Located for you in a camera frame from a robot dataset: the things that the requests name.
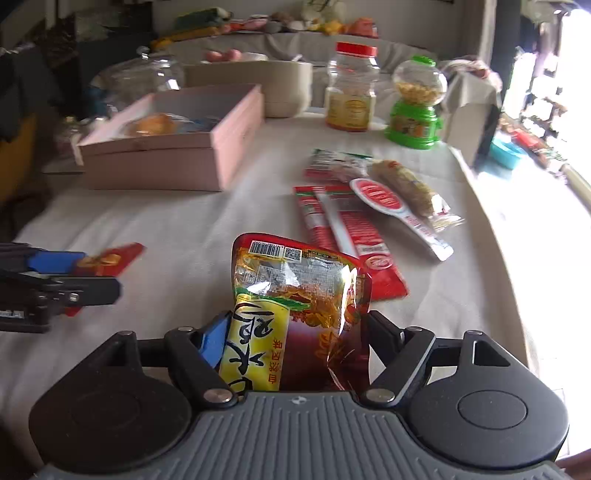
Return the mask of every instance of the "red food packet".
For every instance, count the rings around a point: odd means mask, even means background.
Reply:
[[[117,277],[145,250],[142,244],[134,243],[123,247],[109,248],[97,257],[84,257],[78,260],[70,272],[74,277]],[[73,317],[82,307],[67,307],[64,313]]]
[[[295,187],[298,204],[312,241],[319,247],[340,251],[339,245],[349,243],[346,253],[358,257],[372,279],[372,300],[401,298],[408,295],[408,288],[402,279],[392,255],[376,227],[363,212],[363,203],[348,185],[325,185]],[[338,222],[346,231],[339,232],[341,241],[337,242],[335,232],[330,226],[325,206],[319,195],[330,198],[337,211]]]
[[[369,387],[362,316],[371,279],[357,258],[264,233],[234,242],[235,311],[219,374],[238,393]]]

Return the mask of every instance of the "green gumball machine toy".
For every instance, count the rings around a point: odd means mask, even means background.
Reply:
[[[394,85],[401,99],[392,107],[386,137],[405,147],[428,150],[439,140],[441,120],[434,106],[446,94],[445,76],[432,59],[414,56],[394,70]]]

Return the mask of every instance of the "screw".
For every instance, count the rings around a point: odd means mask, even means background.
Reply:
[[[390,403],[396,395],[385,388],[370,388],[365,392],[365,398],[374,403]]]
[[[203,398],[209,403],[227,403],[232,397],[232,392],[225,388],[210,388],[203,394]]]

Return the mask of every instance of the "sausage stick package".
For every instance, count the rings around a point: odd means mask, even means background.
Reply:
[[[423,224],[410,211],[402,198],[388,187],[371,179],[354,179],[351,180],[350,185],[357,196],[371,208],[396,217],[404,223],[440,261],[443,262],[452,256],[453,248]]]
[[[359,258],[372,279],[372,300],[408,295],[386,243],[349,186],[306,186],[294,191],[312,242]]]
[[[436,232],[463,223],[464,220],[461,217],[451,214],[449,205],[441,195],[397,161],[384,160],[374,163],[372,174],[380,177],[398,192],[413,212],[427,219]]]

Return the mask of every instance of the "red lid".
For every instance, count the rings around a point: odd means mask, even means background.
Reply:
[[[375,57],[378,54],[377,47],[360,45],[358,43],[348,43],[345,41],[338,41],[336,43],[336,51],[338,53],[344,53],[345,55],[355,55],[357,57]]]

